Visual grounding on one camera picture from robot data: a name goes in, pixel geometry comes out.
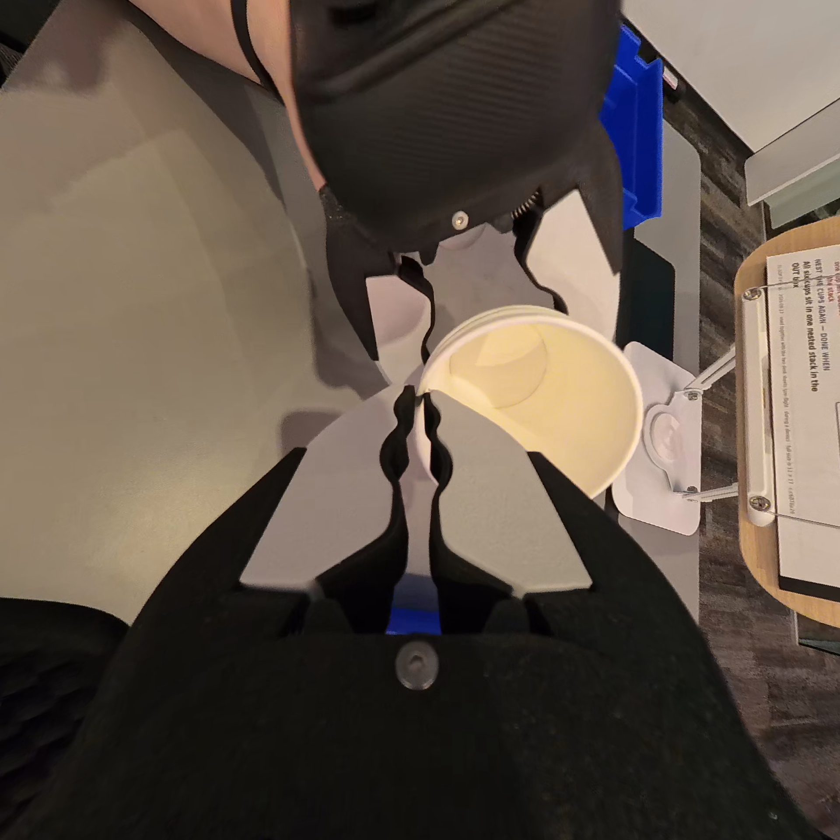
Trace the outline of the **instruction sheet on wooden stand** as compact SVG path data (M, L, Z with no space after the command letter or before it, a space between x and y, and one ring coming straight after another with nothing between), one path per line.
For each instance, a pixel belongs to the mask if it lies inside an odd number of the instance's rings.
M744 433L744 377L742 351L742 294L765 280L766 259L771 256L839 243L839 219L830 217L793 228L756 248L741 264L733 281L736 347L736 440L738 467L738 522L740 551L752 577L769 594L792 611L815 622L839 627L839 604L823 598L784 591L779 587L778 538L775 525L759 527L749 519L747 456Z

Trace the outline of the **blue plastic bin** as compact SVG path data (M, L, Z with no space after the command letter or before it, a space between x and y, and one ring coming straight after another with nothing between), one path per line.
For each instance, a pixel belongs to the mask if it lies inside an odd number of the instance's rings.
M440 635L442 633L437 611L396 607L391 609L385 632L389 635Z
M641 40L621 27L600 121L612 141L623 183L623 227L661 217L663 202L663 62L646 62Z

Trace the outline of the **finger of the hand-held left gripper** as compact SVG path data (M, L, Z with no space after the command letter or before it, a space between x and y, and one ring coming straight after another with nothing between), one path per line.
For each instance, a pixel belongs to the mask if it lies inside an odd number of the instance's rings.
M580 323L617 323L623 267L619 177L538 190L512 213L514 255L556 310Z
M435 323L423 267L366 232L327 186L322 210L326 268L341 312L388 384L415 382Z

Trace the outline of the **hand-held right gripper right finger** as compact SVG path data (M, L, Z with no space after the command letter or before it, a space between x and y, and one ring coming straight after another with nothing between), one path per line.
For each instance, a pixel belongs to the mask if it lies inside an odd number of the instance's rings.
M497 604L587 591L592 578L527 450L441 391L423 397L437 482L429 563L444 621L486 621Z

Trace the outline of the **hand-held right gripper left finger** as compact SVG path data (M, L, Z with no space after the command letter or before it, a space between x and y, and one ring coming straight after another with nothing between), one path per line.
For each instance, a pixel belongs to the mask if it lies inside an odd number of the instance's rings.
M242 586L332 599L347 617L389 617L406 571L400 479L411 390L387 387L306 447L241 576Z

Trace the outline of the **black flat mat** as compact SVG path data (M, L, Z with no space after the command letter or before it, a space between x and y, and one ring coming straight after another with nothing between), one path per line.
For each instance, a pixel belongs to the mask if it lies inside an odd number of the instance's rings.
M618 343L638 341L695 375L699 372L700 157L663 124L662 213L625 235ZM699 533L677 534L616 513L699 622Z

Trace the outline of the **person's left forearm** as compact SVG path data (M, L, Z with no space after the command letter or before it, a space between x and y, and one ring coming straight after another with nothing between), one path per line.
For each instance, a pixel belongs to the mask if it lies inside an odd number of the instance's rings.
M196 49L237 41L230 1L133 1L133 5Z

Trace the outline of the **black wristband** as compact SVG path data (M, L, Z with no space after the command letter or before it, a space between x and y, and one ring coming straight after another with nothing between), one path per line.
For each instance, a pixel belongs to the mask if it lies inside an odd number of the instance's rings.
M270 11L271 4L272 2L231 1L229 6L234 35L250 76L276 100L283 102L280 90L260 54L266 26L269 36L272 35L272 18L275 15Z

